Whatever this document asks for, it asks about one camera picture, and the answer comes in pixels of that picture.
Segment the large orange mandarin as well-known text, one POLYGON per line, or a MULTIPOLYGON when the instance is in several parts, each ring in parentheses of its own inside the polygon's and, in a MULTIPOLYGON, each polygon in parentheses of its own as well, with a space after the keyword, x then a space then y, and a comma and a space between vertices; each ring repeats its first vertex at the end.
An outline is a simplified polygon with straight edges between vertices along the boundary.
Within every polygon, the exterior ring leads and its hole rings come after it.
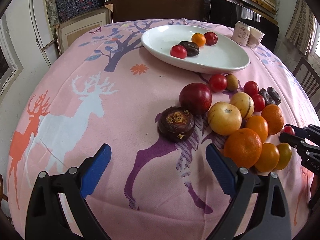
POLYGON ((223 155, 232 159, 237 167, 250 168, 260 158, 261 151, 259 135, 249 128, 241 128, 227 138, 223 155))

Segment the dark wooden chair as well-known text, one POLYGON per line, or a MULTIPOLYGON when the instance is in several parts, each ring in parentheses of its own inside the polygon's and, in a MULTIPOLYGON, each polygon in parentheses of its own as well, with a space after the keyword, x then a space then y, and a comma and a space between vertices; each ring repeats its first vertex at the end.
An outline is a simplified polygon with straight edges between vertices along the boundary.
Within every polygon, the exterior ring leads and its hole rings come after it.
POLYGON ((293 71, 293 75, 309 99, 315 96, 319 91, 319 75, 311 64, 308 63, 306 58, 300 58, 300 61, 293 71))

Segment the greenish yellow orange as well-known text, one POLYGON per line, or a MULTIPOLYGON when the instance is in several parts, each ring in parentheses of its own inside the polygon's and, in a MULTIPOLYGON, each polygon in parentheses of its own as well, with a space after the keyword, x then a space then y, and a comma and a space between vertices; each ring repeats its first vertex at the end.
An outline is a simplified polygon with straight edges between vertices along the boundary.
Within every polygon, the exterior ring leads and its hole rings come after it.
POLYGON ((279 151, 279 161, 276 165, 276 170, 283 170, 289 164, 292 157, 292 148, 286 143, 282 142, 277 145, 279 151))

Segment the small orange on plate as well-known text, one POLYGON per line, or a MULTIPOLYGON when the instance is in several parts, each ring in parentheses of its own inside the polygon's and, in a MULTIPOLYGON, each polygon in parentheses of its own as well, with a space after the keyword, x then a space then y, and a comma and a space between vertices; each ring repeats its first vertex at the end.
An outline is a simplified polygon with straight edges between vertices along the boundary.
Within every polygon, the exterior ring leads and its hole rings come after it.
POLYGON ((195 33, 191 37, 191 41, 194 42, 198 47, 202 47, 206 44, 206 38, 201 33, 195 33))

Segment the dark brown water chestnut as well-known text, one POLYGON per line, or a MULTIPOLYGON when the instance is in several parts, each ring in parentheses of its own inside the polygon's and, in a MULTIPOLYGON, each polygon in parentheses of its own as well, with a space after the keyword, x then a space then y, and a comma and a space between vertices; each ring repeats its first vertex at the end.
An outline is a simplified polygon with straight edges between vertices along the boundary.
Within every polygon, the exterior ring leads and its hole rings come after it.
POLYGON ((171 142, 187 140, 195 129, 195 118, 182 107, 169 107, 160 115, 159 134, 171 142))

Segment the white oval plate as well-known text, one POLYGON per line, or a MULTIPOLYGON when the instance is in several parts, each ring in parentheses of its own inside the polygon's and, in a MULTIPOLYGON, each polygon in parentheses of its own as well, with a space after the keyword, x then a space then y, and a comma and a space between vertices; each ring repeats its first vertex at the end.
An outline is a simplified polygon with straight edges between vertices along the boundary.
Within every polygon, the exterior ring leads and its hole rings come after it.
POLYGON ((141 36, 141 43, 157 59, 178 68, 203 74, 231 73, 245 69, 250 59, 247 52, 230 38, 215 32, 217 44, 202 46, 194 57, 179 59, 170 50, 181 41, 187 41, 195 33, 208 30, 192 25, 163 25, 149 29, 141 36))

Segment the red plum on plate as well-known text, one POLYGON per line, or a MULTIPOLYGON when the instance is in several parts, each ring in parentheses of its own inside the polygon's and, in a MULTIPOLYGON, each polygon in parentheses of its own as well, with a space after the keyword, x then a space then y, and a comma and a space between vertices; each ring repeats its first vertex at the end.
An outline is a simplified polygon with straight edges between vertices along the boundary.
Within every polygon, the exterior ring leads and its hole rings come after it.
POLYGON ((215 45, 218 41, 218 36, 212 31, 206 32, 204 38, 206 39, 206 44, 209 46, 215 45))

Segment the brown longan fruit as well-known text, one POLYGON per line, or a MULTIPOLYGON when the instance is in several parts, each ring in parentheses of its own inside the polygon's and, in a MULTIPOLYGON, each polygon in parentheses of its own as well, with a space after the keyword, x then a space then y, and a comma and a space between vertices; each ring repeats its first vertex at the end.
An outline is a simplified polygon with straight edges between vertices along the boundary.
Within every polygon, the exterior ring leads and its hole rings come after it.
POLYGON ((234 91, 238 88, 238 79, 233 74, 228 74, 225 76, 227 80, 227 90, 234 91))

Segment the dark brown date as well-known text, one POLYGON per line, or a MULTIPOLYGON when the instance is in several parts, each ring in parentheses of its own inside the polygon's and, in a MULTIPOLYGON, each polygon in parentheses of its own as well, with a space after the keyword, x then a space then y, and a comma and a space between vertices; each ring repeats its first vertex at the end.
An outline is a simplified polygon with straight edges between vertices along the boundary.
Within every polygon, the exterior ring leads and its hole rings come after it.
POLYGON ((281 97, 273 87, 268 87, 267 92, 277 106, 281 104, 281 97))
POLYGON ((270 96, 266 89, 262 88, 261 90, 259 90, 258 94, 260 94, 264 98, 265 106, 275 104, 274 99, 270 96))

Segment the red cherry tomato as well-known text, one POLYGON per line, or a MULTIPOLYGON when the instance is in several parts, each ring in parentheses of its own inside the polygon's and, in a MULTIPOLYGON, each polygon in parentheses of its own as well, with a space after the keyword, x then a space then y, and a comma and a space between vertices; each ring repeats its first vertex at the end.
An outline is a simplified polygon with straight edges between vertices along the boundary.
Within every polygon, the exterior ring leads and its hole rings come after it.
POLYGON ((254 81, 248 81, 244 85, 244 92, 249 96, 254 96, 259 92, 259 86, 254 81))
POLYGON ((174 45, 170 50, 170 55, 179 59, 185 59, 188 53, 184 46, 174 45))
POLYGON ((252 96, 254 102, 254 111, 260 112, 265 108, 265 99, 260 94, 255 94, 252 96))
POLYGON ((214 74, 210 77, 209 87, 214 93, 219 93, 226 89, 227 79, 224 75, 214 74))
POLYGON ((291 126, 285 126, 283 128, 283 132, 291 135, 295 135, 295 130, 291 126))

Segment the white board panel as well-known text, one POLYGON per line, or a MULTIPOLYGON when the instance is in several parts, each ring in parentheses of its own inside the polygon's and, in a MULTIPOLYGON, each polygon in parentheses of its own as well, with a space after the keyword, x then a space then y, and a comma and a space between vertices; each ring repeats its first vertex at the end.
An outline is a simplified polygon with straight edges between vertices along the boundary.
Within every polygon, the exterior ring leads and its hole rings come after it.
POLYGON ((47 14, 46 0, 29 0, 29 12, 36 45, 48 66, 59 57, 47 14))

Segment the window frame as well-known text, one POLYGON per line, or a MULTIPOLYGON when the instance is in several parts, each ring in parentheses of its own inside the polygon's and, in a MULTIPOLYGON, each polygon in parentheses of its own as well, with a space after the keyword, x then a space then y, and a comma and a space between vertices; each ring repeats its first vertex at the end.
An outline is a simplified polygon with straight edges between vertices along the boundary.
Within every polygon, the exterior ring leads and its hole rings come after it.
POLYGON ((1 52, 6 64, 8 65, 7 70, 1 76, 2 101, 23 70, 23 66, 20 59, 18 58, 16 49, 10 36, 7 17, 5 13, 1 17, 1 52))

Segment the dark red plum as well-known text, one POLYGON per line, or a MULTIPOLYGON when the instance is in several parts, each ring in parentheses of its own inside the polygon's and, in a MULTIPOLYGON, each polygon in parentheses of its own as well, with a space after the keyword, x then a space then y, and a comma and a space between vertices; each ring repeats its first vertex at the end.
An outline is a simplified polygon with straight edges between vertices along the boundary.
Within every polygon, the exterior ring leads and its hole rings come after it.
POLYGON ((193 115, 203 115, 212 105, 212 93, 203 83, 190 83, 181 90, 179 102, 193 115))

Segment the pink drink can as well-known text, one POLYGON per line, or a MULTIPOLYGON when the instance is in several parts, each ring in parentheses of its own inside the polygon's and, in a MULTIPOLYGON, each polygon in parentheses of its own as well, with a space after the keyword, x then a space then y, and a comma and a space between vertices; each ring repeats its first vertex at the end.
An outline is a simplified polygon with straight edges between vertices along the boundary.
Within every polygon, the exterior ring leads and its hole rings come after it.
POLYGON ((247 42, 251 33, 249 25, 238 21, 235 24, 232 40, 240 46, 247 46, 247 42))

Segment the white paper cup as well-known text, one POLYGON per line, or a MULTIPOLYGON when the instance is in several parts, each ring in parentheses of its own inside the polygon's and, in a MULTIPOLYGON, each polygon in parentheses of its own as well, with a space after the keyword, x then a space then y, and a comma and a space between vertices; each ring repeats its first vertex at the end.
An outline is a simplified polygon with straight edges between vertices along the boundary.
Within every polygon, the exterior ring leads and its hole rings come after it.
POLYGON ((263 32, 253 26, 250 26, 250 35, 247 41, 247 46, 252 49, 257 49, 264 36, 265 34, 263 32))

